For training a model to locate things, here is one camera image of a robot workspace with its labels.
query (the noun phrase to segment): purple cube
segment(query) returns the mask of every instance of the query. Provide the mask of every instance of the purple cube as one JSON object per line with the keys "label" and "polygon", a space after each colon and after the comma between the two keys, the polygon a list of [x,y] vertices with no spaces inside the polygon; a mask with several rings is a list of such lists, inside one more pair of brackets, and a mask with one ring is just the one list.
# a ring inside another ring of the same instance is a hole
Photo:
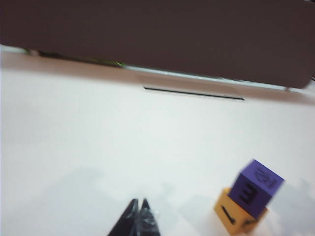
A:
{"label": "purple cube", "polygon": [[283,182],[276,173],[253,160],[236,179],[229,197],[254,218],[258,218]]}

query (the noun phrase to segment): white surface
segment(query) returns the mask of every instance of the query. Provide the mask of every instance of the white surface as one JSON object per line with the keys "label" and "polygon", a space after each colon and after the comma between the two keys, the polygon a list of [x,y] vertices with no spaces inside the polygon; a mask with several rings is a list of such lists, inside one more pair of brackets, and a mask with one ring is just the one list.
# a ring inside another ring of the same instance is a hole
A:
{"label": "white surface", "polygon": [[162,236],[227,236],[213,206],[252,158],[286,179],[253,235],[315,235],[314,82],[237,101],[139,74],[2,52],[2,236],[105,236],[143,197]]}

